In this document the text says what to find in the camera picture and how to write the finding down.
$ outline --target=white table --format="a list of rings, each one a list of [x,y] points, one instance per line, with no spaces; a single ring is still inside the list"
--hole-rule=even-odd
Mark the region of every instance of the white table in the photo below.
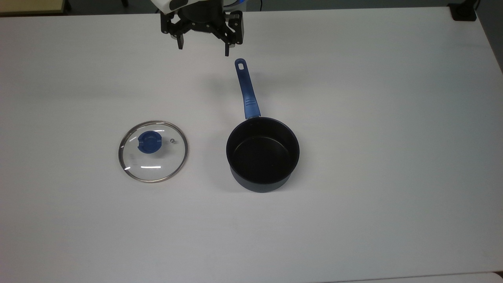
[[[301,283],[503,269],[503,76],[448,8],[246,13],[245,42],[185,50],[158,15],[0,19],[0,281]],[[258,194],[230,174],[233,62],[299,164]],[[179,126],[172,179],[117,160]]]

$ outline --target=black saucepan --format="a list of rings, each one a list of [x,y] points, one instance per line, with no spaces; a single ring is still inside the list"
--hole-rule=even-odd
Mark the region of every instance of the black saucepan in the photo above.
[[[227,140],[227,160],[241,186],[254,192],[270,192],[281,187],[297,166],[299,142],[282,122],[260,117],[246,61],[238,59],[235,66],[246,121]]]

